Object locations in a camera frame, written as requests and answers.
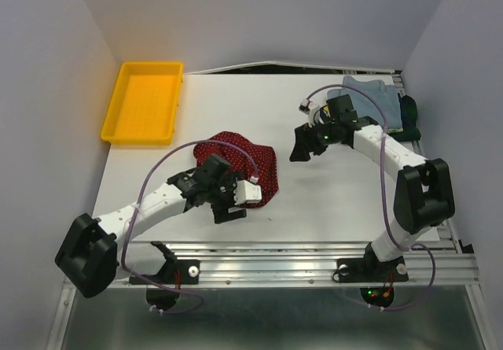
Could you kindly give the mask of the red polka dot skirt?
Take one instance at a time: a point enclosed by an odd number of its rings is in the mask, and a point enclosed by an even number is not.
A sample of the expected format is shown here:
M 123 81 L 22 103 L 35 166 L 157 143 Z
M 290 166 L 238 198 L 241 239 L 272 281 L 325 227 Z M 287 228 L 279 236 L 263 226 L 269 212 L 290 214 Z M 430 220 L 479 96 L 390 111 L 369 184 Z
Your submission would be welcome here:
M 274 148 L 255 144 L 241 134 L 222 131 L 211 137 L 212 140 L 228 143 L 200 143 L 193 149 L 196 165 L 200 166 L 211 154 L 227 160 L 231 171 L 240 171 L 246 179 L 258 177 L 262 200 L 256 204 L 243 204 L 243 208 L 261 208 L 268 204 L 279 191 L 277 178 L 277 158 Z

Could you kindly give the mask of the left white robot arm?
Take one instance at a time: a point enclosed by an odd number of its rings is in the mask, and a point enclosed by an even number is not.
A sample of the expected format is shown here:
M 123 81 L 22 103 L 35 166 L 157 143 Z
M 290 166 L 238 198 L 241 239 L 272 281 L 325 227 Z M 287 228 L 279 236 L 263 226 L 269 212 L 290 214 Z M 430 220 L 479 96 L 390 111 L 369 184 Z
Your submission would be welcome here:
M 196 260 L 181 261 L 165 243 L 131 245 L 131 240 L 167 219 L 209 204 L 214 222 L 243 219 L 246 204 L 262 199 L 255 177 L 246 179 L 230 163 L 211 154 L 199 167 L 171 176 L 137 202 L 93 218 L 75 218 L 56 254 L 55 264 L 85 297 L 95 297 L 111 283 L 131 276 L 141 284 L 194 285 Z

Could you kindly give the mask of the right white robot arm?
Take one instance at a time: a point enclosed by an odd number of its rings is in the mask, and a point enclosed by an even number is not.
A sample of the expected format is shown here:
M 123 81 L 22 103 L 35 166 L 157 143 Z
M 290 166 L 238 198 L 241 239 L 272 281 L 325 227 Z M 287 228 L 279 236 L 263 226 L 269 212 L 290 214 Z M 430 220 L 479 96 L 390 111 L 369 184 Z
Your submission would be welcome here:
M 344 144 L 367 156 L 380 168 L 380 177 L 395 181 L 393 218 L 386 218 L 385 231 L 369 245 L 362 259 L 366 277 L 379 279 L 389 272 L 390 262 L 408 251 L 416 240 L 455 213 L 448 164 L 429 160 L 389 136 L 369 116 L 359 116 L 349 95 L 327 100 L 319 106 L 305 99 L 299 111 L 307 123 L 294 130 L 291 162 L 307 162 L 332 144 Z

